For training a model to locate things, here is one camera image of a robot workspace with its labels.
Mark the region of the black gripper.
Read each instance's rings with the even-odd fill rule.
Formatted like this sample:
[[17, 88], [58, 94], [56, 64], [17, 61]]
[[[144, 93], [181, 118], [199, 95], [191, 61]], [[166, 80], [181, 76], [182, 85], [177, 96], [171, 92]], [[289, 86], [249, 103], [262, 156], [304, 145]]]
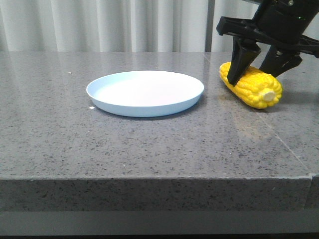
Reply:
[[317, 0], [263, 0], [252, 19], [221, 17], [218, 34], [234, 36], [229, 84], [236, 86], [260, 54], [256, 42], [271, 45], [259, 69], [273, 77], [299, 66], [300, 52], [318, 58], [319, 41], [303, 35], [318, 12]]

